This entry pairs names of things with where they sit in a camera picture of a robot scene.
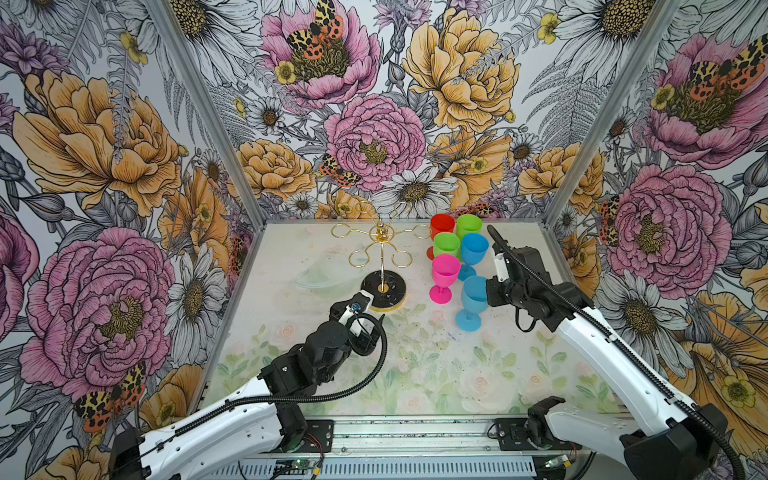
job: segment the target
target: metal vent grille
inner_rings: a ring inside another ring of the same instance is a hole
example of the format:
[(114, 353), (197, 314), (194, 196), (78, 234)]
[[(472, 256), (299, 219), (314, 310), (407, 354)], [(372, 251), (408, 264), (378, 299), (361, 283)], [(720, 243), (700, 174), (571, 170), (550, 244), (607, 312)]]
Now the metal vent grille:
[[(274, 459), (248, 459), (240, 462), (247, 480), (267, 480), (272, 476)], [(281, 475), (280, 480), (309, 478)], [(425, 457), (425, 458), (326, 458), (322, 480), (354, 478), (509, 478), (536, 476), (529, 456)], [(206, 480), (243, 480), (237, 463), (208, 475)]]

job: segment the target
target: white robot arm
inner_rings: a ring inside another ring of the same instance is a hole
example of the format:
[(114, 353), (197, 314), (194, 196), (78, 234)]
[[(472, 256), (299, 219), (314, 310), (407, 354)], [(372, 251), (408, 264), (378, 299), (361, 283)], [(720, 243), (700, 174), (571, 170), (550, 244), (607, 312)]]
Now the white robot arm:
[(743, 479), (743, 466), (723, 435), (722, 412), (697, 406), (653, 371), (573, 283), (553, 286), (536, 249), (511, 248), (493, 226), (488, 233), (497, 270), (486, 282), (488, 304), (511, 304), (542, 321), (590, 363), (634, 417), (584, 412), (550, 397), (528, 411), (533, 443), (559, 439), (585, 445), (625, 464), (639, 480), (695, 478), (713, 464), (720, 447), (733, 464), (734, 478)]
[[(126, 430), (112, 447), (112, 480), (197, 480), (256, 452), (287, 452), (301, 441), (306, 420), (297, 403), (342, 398), (360, 390), (386, 357), (386, 334), (367, 313), (366, 291), (334, 303), (330, 319), (305, 343), (275, 358), (236, 392), (213, 405), (151, 432)], [(315, 396), (351, 352), (368, 356), (379, 337), (382, 353), (374, 370), (350, 389)]]

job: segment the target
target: pink peony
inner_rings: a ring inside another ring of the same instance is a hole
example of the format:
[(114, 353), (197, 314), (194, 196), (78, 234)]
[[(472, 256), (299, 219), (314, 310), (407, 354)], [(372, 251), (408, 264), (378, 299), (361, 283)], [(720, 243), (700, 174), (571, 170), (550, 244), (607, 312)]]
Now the pink peony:
[[(379, 73), (379, 57), (381, 48), (376, 34), (368, 36), (366, 27), (361, 27), (360, 18), (354, 8), (349, 13), (340, 2), (334, 2), (336, 15), (343, 21), (342, 46), (349, 55), (349, 64), (343, 74), (324, 74), (320, 77), (310, 77), (307, 80), (301, 78), (298, 73), (296, 79), (286, 83), (288, 92), (302, 108), (322, 108), (326, 104), (338, 104), (348, 101), (358, 93), (366, 93), (376, 83)], [(299, 30), (308, 30), (310, 23), (315, 21), (315, 7), (309, 13), (297, 10), (294, 16), (288, 16), (281, 11), (279, 16), (266, 15), (261, 22), (262, 49), (266, 55), (262, 55), (266, 67), (274, 69), (280, 62), (292, 62), (293, 50), (288, 45), (286, 37)]]
[(142, 360), (154, 373), (170, 349), (163, 335), (174, 268), (153, 242), (108, 228), (48, 259), (29, 290), (22, 378), (78, 399), (109, 390)]
[(608, 247), (608, 261), (616, 273), (629, 270), (655, 283), (664, 298), (692, 295), (728, 254), (722, 204), (714, 179), (693, 166), (647, 165), (619, 196), (619, 241)]
[(656, 79), (658, 90), (644, 132), (654, 151), (713, 170), (763, 141), (768, 135), (768, 74), (742, 91), (718, 88), (704, 101), (694, 100), (689, 93), (694, 86), (689, 80), (692, 65), (700, 61), (721, 65), (747, 45), (731, 47), (730, 40), (718, 45), (715, 35), (709, 39), (694, 35), (680, 48), (667, 63), (667, 71)]
[(16, 324), (24, 284), (40, 262), (37, 245), (18, 221), (0, 211), (0, 340)]
[(326, 121), (328, 153), (339, 166), (362, 180), (360, 190), (381, 189), (382, 180), (404, 170), (418, 170), (426, 139), (413, 110), (380, 95), (354, 98)]

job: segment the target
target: flower bud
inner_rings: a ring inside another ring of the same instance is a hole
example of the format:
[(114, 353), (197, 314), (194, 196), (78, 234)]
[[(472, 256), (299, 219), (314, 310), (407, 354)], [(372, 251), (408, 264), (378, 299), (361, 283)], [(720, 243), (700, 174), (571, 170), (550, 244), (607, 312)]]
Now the flower bud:
[(758, 188), (768, 187), (768, 155), (763, 155), (747, 167), (742, 180), (745, 195), (754, 195)]
[(35, 215), (49, 223), (74, 219), (74, 212), (64, 204), (64, 199), (56, 194), (37, 194), (20, 197)]
[(0, 148), (0, 180), (18, 182), (24, 178), (24, 168), (16, 157)]

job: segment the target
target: floral tablecloth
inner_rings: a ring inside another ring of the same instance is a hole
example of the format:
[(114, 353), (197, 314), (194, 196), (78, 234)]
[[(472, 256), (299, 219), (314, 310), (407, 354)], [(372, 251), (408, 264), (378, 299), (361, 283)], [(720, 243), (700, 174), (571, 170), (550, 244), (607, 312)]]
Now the floral tablecloth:
[[(368, 266), (355, 269), (348, 255), (369, 242), (352, 233), (334, 238), (334, 223), (273, 223), (267, 226), (243, 298), (226, 334), (204, 405), (221, 399), (269, 363), (304, 341), (328, 319), (332, 303), (350, 298), (361, 279), (379, 267), (378, 246)], [(368, 224), (356, 224), (368, 230)], [(410, 228), (401, 223), (398, 228)], [(560, 275), (537, 223), (497, 223), (513, 247), (537, 247), (553, 282)], [(461, 309), (462, 283), (451, 287), (453, 300), (436, 305), (429, 300), (431, 263), (425, 252), (430, 240), (411, 233), (394, 244), (413, 255), (413, 264), (395, 269), (393, 250), (386, 246), (386, 268), (406, 281), (403, 304), (386, 314), (389, 339), (386, 363), (372, 384), (337, 402), (304, 406), (307, 415), (415, 415), (520, 413), (549, 395), (563, 396), (581, 408), (615, 412), (608, 386), (567, 344), (539, 325), (531, 333), (515, 326), (514, 309), (503, 306), (481, 313), (482, 327), (467, 333), (455, 324)], [(476, 266), (478, 275), (494, 275), (492, 251)], [(531, 318), (521, 314), (521, 325)], [(379, 347), (368, 357), (352, 354), (336, 380), (320, 387), (330, 393), (361, 380), (376, 364)]]

